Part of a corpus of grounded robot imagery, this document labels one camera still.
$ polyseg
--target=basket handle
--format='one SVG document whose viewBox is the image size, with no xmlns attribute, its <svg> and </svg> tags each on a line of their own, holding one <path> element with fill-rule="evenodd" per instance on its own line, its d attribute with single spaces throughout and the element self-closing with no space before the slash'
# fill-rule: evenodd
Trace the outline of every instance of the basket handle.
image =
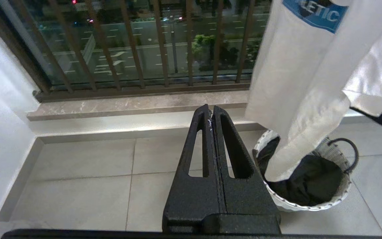
<svg viewBox="0 0 382 239">
<path fill-rule="evenodd" d="M 345 138 L 338 138 L 338 139 L 331 140 L 330 142 L 328 142 L 328 146 L 331 146 L 331 144 L 338 142 L 338 141 L 344 141 L 344 142 L 349 143 L 354 150 L 354 162 L 352 165 L 350 165 L 350 167 L 348 167 L 346 170 L 344 170 L 345 174 L 351 174 L 352 171 L 354 170 L 354 168 L 356 167 L 357 163 L 359 162 L 359 151 L 357 150 L 356 145 L 352 141 L 350 141 L 350 139 L 345 139 Z"/>
</svg>

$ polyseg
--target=hanging shirt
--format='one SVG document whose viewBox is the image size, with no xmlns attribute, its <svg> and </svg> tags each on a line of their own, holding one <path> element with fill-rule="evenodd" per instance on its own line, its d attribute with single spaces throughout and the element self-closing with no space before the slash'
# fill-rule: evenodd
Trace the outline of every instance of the hanging shirt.
<svg viewBox="0 0 382 239">
<path fill-rule="evenodd" d="M 266 179 L 288 179 L 351 105 L 382 112 L 382 1 L 274 0 L 246 110 L 281 137 Z"/>
</svg>

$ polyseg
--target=blue logo print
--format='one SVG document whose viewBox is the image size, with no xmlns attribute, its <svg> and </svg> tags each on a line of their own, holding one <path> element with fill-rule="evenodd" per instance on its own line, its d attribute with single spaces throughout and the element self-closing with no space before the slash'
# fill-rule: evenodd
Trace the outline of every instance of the blue logo print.
<svg viewBox="0 0 382 239">
<path fill-rule="evenodd" d="M 283 0 L 282 4 L 307 24 L 335 33 L 348 6 L 330 0 Z"/>
</svg>

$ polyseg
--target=white wall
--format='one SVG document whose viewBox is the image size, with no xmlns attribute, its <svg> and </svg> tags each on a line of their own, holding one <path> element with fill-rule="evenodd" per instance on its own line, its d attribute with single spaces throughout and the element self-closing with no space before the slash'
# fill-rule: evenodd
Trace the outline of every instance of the white wall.
<svg viewBox="0 0 382 239">
<path fill-rule="evenodd" d="M 36 136 L 27 125 L 26 113 L 38 102 L 36 86 L 0 39 L 0 209 Z"/>
</svg>

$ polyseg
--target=wicker basket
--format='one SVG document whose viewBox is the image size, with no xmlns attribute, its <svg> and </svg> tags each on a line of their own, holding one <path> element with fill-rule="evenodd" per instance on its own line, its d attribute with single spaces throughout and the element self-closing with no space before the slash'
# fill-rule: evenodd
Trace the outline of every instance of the wicker basket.
<svg viewBox="0 0 382 239">
<path fill-rule="evenodd" d="M 278 137 L 278 134 L 272 130 L 267 130 L 265 133 L 263 133 L 263 135 L 259 138 L 253 150 L 253 156 L 255 161 L 257 159 L 256 156 L 259 154 L 259 152 L 264 147 L 266 147 L 266 145 L 271 140 L 275 139 L 276 137 Z M 348 142 L 353 147 L 353 149 L 355 150 L 355 160 L 353 164 L 351 164 L 349 160 L 347 160 L 347 158 L 344 157 L 343 153 L 338 149 L 337 145 L 334 144 L 337 141 Z M 324 159 L 334 162 L 344 172 L 344 176 L 341 179 L 341 183 L 337 189 L 337 192 L 332 197 L 331 201 L 318 204 L 316 206 L 301 206 L 296 203 L 289 202 L 288 200 L 280 197 L 264 181 L 265 186 L 268 189 L 268 192 L 270 193 L 275 204 L 278 206 L 279 210 L 286 211 L 286 212 L 326 210 L 328 208 L 331 208 L 339 204 L 341 201 L 343 201 L 347 197 L 350 186 L 352 184 L 352 181 L 350 180 L 350 174 L 353 171 L 353 169 L 356 167 L 357 162 L 359 161 L 359 153 L 357 151 L 355 144 L 353 144 L 353 142 L 348 139 L 338 138 L 338 139 L 330 140 L 327 137 L 318 145 L 318 147 L 312 153 L 314 155 L 321 156 Z"/>
</svg>

